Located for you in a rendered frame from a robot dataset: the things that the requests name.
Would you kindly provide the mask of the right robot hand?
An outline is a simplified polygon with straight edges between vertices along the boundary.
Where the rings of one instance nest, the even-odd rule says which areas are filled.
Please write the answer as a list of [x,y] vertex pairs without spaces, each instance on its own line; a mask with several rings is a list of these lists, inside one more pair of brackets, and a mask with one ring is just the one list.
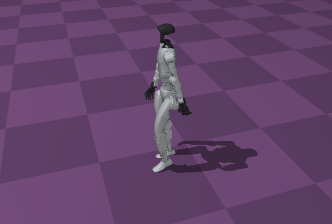
[[151,100],[151,96],[152,96],[152,99],[154,99],[153,94],[154,94],[154,91],[155,91],[156,87],[153,87],[153,85],[154,85],[154,82],[152,81],[150,87],[145,91],[144,95],[145,95],[146,99],[148,99],[148,100],[149,100],[149,98]]

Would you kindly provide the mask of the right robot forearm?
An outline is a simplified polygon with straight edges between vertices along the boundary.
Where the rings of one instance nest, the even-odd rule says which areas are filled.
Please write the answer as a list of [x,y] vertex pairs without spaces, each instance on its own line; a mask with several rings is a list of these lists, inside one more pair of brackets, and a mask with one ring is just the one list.
[[156,69],[155,76],[153,78],[154,85],[153,87],[157,87],[158,83],[160,82],[159,71]]

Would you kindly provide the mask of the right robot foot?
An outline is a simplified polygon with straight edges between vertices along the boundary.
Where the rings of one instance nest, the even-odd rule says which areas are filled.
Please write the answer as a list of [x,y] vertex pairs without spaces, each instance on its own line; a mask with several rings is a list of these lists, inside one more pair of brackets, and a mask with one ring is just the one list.
[[[173,155],[173,154],[175,154],[175,153],[176,153],[176,151],[175,151],[174,149],[171,149],[171,152],[168,152],[168,153],[167,153],[167,156],[169,156],[169,155]],[[156,157],[157,157],[157,158],[161,158],[160,154],[157,154]]]

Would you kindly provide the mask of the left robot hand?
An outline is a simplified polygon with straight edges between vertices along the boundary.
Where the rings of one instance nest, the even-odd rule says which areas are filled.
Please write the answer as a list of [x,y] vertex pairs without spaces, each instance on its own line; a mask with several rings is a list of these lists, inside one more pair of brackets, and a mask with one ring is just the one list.
[[184,103],[182,103],[182,104],[179,103],[180,106],[179,106],[178,112],[180,113],[180,110],[181,110],[182,115],[186,116],[186,115],[191,114],[191,112],[189,111],[188,107],[185,105],[186,104],[185,98],[183,98],[183,100],[184,100]]

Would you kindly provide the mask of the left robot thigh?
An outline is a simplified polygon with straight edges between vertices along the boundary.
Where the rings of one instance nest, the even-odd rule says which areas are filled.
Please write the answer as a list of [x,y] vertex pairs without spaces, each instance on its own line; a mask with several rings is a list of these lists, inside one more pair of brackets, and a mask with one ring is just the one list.
[[158,136],[161,133],[166,132],[163,130],[166,123],[168,122],[170,116],[169,110],[176,110],[178,108],[178,101],[176,100],[175,96],[170,95],[169,98],[166,98],[163,103],[161,104],[155,119],[154,125],[154,134],[155,138],[158,140]]

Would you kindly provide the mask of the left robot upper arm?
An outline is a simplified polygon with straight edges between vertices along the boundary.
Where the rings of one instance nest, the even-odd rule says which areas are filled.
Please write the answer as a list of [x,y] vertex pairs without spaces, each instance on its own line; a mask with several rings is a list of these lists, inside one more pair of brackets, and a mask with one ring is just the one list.
[[175,56],[172,52],[168,51],[164,53],[164,61],[168,66],[168,70],[172,75],[169,78],[169,83],[172,84],[172,79],[177,78],[179,80],[176,64],[175,64]]

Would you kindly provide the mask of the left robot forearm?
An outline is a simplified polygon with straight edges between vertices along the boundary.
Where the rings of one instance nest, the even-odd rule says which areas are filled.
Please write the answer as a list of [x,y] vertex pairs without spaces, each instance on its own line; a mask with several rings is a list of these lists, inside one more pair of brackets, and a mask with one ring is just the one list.
[[172,79],[172,85],[173,85],[173,89],[175,90],[175,93],[176,93],[176,97],[178,99],[178,102],[180,104],[184,103],[184,93],[182,91],[182,86],[181,86],[181,83],[180,81],[177,79],[177,78],[173,78]]

